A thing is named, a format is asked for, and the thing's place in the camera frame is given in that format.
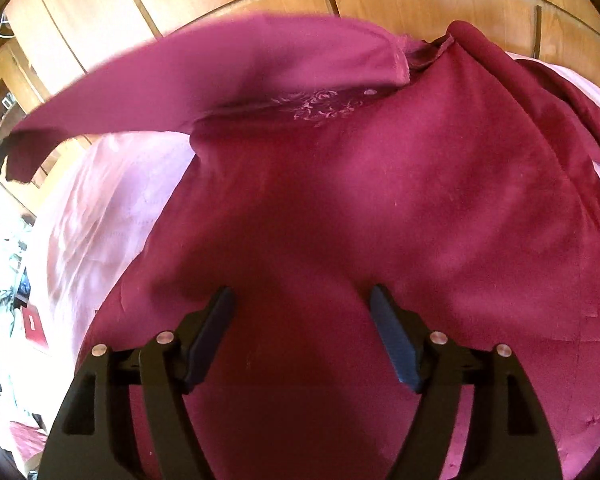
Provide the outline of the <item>dark red small garment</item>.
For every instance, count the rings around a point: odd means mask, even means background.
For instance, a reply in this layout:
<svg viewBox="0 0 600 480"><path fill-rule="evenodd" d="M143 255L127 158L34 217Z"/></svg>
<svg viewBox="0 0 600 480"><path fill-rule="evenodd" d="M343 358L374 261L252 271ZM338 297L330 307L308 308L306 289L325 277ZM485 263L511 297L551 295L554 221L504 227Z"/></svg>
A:
<svg viewBox="0 0 600 480"><path fill-rule="evenodd" d="M600 447L600 108L474 26L218 21L115 58L15 128L9 179L83 133L179 132L194 159L81 353L234 290L186 408L220 479L379 479L416 406L370 312L518 354L562 472Z"/></svg>

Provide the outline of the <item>pink bedspread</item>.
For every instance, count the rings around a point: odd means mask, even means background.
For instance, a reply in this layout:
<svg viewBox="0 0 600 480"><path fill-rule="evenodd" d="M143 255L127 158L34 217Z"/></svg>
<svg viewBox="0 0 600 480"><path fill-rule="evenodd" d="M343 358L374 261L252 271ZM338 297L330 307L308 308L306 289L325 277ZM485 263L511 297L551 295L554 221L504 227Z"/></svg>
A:
<svg viewBox="0 0 600 480"><path fill-rule="evenodd" d="M397 92L323 91L193 136L107 136L38 224L50 348L126 349L234 289L186 398L221 479L379 479L416 396L366 300L518 353L574 477L600 446L600 90L452 50Z"/></svg>

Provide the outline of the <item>red object on floor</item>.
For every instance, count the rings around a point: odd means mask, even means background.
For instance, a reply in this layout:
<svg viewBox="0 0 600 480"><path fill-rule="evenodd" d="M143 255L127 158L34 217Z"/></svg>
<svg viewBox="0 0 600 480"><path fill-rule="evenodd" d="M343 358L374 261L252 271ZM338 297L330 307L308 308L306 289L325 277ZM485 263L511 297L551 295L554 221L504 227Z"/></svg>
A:
<svg viewBox="0 0 600 480"><path fill-rule="evenodd" d="M48 347L38 309L33 304L21 308L24 336L43 348Z"/></svg>

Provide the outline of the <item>wooden wall shelf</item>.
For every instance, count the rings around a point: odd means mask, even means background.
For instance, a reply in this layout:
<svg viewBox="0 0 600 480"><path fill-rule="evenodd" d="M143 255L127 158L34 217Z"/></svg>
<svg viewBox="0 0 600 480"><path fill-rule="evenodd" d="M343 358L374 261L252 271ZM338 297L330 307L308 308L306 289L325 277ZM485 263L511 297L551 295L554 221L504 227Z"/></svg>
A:
<svg viewBox="0 0 600 480"><path fill-rule="evenodd" d="M15 96L0 79L0 141L9 136L12 129L23 120L26 113L21 108Z"/></svg>

